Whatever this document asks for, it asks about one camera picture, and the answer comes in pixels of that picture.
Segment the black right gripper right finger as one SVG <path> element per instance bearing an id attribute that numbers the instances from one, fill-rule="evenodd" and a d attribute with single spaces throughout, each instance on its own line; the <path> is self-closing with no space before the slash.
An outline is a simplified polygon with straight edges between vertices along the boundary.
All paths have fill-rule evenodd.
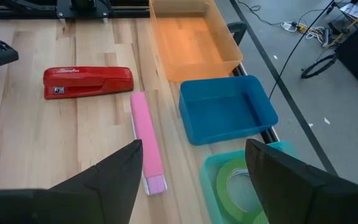
<path id="1" fill-rule="evenodd" d="M 358 224 L 358 184 L 255 139 L 245 159 L 270 224 Z"/>

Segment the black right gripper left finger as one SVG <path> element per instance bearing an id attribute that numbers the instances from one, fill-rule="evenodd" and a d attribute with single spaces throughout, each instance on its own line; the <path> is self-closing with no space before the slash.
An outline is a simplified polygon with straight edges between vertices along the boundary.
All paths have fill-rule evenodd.
<path id="1" fill-rule="evenodd" d="M 128 224 L 142 160 L 136 139 L 49 189 L 0 190 L 0 224 Z"/>

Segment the green masking tape roll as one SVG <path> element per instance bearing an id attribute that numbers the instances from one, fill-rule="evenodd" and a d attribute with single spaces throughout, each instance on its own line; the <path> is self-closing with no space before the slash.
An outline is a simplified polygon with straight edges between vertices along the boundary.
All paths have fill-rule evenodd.
<path id="1" fill-rule="evenodd" d="M 220 168 L 216 193 L 230 224 L 269 224 L 244 159 L 232 159 Z"/>

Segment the pink stapler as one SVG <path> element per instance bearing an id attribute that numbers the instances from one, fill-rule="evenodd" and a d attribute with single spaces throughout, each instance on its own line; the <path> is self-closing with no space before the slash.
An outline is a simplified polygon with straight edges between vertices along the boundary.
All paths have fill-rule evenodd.
<path id="1" fill-rule="evenodd" d="M 167 183 L 149 104 L 143 92 L 132 94 L 130 104 L 134 136 L 142 141 L 142 178 L 145 193 L 157 195 L 167 190 Z"/>

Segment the red stapler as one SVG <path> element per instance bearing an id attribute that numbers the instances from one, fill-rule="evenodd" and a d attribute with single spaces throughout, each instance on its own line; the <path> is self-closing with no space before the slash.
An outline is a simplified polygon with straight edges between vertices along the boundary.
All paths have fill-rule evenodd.
<path id="1" fill-rule="evenodd" d="M 52 67 L 44 71 L 46 100 L 121 93 L 134 89 L 127 67 Z"/>

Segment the teal translucent plastic bin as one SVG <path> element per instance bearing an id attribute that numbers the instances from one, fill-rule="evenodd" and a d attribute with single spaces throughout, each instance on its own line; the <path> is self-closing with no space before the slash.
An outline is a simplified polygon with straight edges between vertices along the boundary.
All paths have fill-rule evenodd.
<path id="1" fill-rule="evenodd" d="M 212 224 L 230 224 L 223 209 L 219 206 L 218 195 L 216 193 L 216 178 L 220 168 L 225 163 L 238 158 L 245 160 L 245 150 L 209 156 L 201 166 L 200 184 Z"/>

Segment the blue plastic bin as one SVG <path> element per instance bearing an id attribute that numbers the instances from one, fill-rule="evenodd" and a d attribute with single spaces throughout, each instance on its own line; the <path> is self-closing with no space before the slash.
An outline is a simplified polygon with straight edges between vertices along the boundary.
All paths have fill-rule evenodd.
<path id="1" fill-rule="evenodd" d="M 253 136 L 278 123 L 261 82 L 252 75 L 185 81 L 178 107 L 195 146 Z"/>

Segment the white power strip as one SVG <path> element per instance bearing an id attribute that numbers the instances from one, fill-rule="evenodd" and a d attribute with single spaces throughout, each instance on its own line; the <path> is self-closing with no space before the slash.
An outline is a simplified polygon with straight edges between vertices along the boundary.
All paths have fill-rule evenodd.
<path id="1" fill-rule="evenodd" d="M 296 22 L 282 22 L 280 26 L 283 30 L 288 32 L 296 32 L 298 30 Z"/>

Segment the orange translucent plastic bin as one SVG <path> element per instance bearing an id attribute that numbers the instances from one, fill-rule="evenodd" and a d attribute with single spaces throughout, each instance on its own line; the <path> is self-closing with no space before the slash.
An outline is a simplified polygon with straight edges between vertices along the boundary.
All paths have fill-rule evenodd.
<path id="1" fill-rule="evenodd" d="M 149 10 L 169 81 L 226 77 L 242 61 L 214 0 L 149 0 Z"/>

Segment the black frame rail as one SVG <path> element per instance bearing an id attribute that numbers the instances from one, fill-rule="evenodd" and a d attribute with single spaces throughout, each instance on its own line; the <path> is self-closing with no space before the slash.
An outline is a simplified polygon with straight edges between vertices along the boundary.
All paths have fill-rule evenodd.
<path id="1" fill-rule="evenodd" d="M 149 0 L 0 0 L 0 19 L 149 17 Z"/>

